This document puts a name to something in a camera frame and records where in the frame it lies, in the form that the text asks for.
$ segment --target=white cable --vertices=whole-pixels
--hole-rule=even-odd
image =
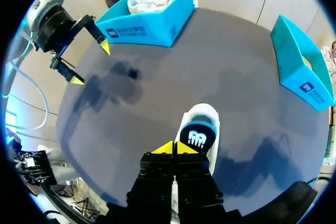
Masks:
[[[13,68],[16,70],[16,72],[22,74],[23,77],[27,78],[35,86],[35,88],[38,90],[38,92],[41,94],[41,96],[43,98],[43,102],[44,102],[45,108],[46,108],[46,113],[45,113],[45,117],[44,117],[43,122],[39,126],[36,126],[36,127],[33,127],[33,128],[31,128],[31,127],[22,127],[22,126],[11,125],[11,124],[6,124],[6,125],[10,126],[10,127],[14,127],[14,128],[20,129],[20,130],[37,130],[39,128],[42,128],[45,125],[45,123],[47,122],[48,114],[49,114],[49,106],[48,106],[47,98],[44,95],[44,93],[42,92],[42,90],[39,87],[39,85],[29,75],[27,75],[22,70],[20,70],[15,65],[15,63],[13,61],[11,62],[11,64],[12,64]]]
[[[30,33],[30,35],[29,35],[22,28],[19,29],[19,33],[21,34],[22,37],[24,37],[35,48],[35,43],[34,43],[34,40],[32,38],[33,33]]]

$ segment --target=cable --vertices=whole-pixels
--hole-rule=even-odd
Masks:
[[[49,215],[49,214],[58,214],[58,215],[61,215],[58,211],[53,211],[53,210],[48,210],[48,211],[45,211],[45,212],[43,213],[43,215],[44,215],[45,217],[47,217],[47,215]]]
[[[330,178],[329,177],[317,177],[317,178],[313,178],[311,179],[310,181],[307,182],[308,185],[310,185],[311,183],[314,183],[318,180],[325,180],[325,181],[330,181]]]
[[[41,110],[41,111],[43,111],[43,112],[46,112],[46,110],[41,109],[40,107],[37,107],[37,106],[35,106],[35,105],[32,105],[32,104],[30,104],[29,102],[26,102],[26,101],[20,99],[19,97],[17,97],[16,95],[13,95],[13,94],[9,94],[9,95],[11,95],[11,96],[14,97],[16,100],[18,100],[18,101],[20,101],[20,102],[22,102],[22,103],[24,103],[24,104],[26,104],[26,105],[28,105],[28,106],[34,108],[34,109],[37,109],[37,110]],[[49,114],[58,116],[57,113],[55,113],[55,112],[51,112],[51,111],[49,111]]]
[[[25,51],[21,54],[21,56],[20,57],[22,57],[22,56],[24,56],[26,53],[27,53],[27,51],[28,51],[28,46],[30,45],[30,44],[34,44],[33,43],[33,39],[31,38],[32,37],[32,35],[33,35],[33,33],[30,33],[30,37],[29,37],[29,39],[27,38],[27,34],[23,31],[23,29],[20,29],[19,30],[19,32],[20,32],[20,34],[25,38],[25,39],[27,39],[28,40],[28,45],[27,45],[27,47],[26,47],[26,49],[25,49]],[[47,102],[47,98],[46,98],[46,96],[44,95],[44,93],[43,93],[43,91],[41,90],[41,88],[39,87],[39,85],[28,75],[28,74],[26,74],[26,73],[24,73],[22,70],[20,70],[16,65],[15,65],[15,63],[14,63],[14,60],[12,60],[11,61],[11,64],[12,64],[12,67],[14,68],[14,70],[16,71],[16,72],[18,72],[18,73],[20,73],[23,77],[25,77],[26,79],[28,79],[34,86],[35,86],[35,88],[38,90],[38,92],[41,94],[41,96],[42,96],[42,98],[43,98],[43,102],[44,102],[44,105],[45,105],[45,109],[46,109],[46,113],[45,113],[45,117],[44,117],[44,120],[43,120],[43,122],[39,125],[39,126],[36,126],[36,127],[22,127],[22,126],[17,126],[17,125],[12,125],[12,124],[7,124],[7,123],[5,123],[5,125],[7,125],[7,126],[10,126],[10,127],[14,127],[14,128],[17,128],[17,129],[20,129],[20,130],[37,130],[37,129],[39,129],[39,128],[42,128],[44,125],[45,125],[45,123],[47,122],[47,119],[48,119],[48,115],[49,115],[49,106],[48,106],[48,102]]]
[[[20,73],[23,77],[27,78],[29,81],[31,81],[31,83],[35,86],[35,88],[38,90],[38,92],[41,94],[42,98],[43,98],[43,102],[44,102],[44,105],[45,105],[45,108],[46,108],[46,113],[45,113],[45,117],[44,117],[44,120],[43,122],[39,125],[39,126],[36,126],[36,127],[22,127],[22,126],[17,126],[17,125],[12,125],[12,124],[6,124],[7,126],[10,126],[10,127],[14,127],[14,128],[17,128],[17,129],[20,129],[20,130],[37,130],[39,128],[42,128],[45,123],[47,122],[47,119],[48,119],[48,115],[49,115],[49,106],[48,106],[48,102],[47,102],[47,98],[46,96],[44,95],[43,91],[41,90],[41,88],[39,87],[39,85],[29,76],[27,75],[26,73],[24,73],[22,70],[20,70],[16,65],[15,63],[12,61],[12,66],[13,68],[18,72]]]
[[[25,50],[22,52],[22,54],[20,55],[19,58],[23,57],[24,55],[26,55],[28,53],[29,46],[30,46],[30,42],[28,40],[27,46],[26,46]],[[7,99],[9,97],[9,95],[10,95],[10,93],[8,93],[7,95],[2,94],[2,97]]]

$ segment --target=shoe logo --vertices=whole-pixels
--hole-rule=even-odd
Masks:
[[[189,140],[188,143],[194,144],[198,147],[203,148],[206,141],[206,135],[203,133],[198,133],[197,131],[190,131],[189,132]]]

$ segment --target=blue box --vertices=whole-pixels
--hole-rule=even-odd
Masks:
[[[271,32],[280,84],[317,111],[334,105],[327,65],[320,49],[293,22],[280,15]]]
[[[127,0],[121,0],[96,25],[109,43],[171,47],[194,8],[193,0],[173,0],[160,12],[130,14]]]

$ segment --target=sneaker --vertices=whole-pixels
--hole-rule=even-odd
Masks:
[[[131,14],[160,12],[170,5],[172,0],[127,0]]]
[[[216,165],[219,127],[218,112],[207,103],[199,103],[183,114],[175,139],[175,142],[181,141],[199,153],[206,153],[211,175]]]

